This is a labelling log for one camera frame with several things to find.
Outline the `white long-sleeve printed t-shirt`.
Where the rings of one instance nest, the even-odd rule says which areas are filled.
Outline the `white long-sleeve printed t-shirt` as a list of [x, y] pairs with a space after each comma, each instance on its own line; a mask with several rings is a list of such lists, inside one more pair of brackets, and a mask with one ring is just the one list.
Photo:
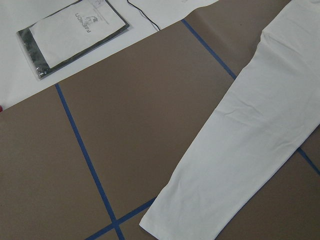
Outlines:
[[213, 240], [320, 124], [320, 3], [292, 0], [139, 225], [159, 240]]

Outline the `brown paper table mat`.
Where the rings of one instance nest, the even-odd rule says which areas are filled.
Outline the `brown paper table mat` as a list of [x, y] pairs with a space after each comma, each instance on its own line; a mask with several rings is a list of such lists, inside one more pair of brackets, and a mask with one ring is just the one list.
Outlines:
[[[140, 221], [292, 0], [209, 1], [37, 80], [17, 32], [65, 0], [0, 3], [0, 237], [154, 240]], [[320, 237], [320, 124], [214, 240]]]

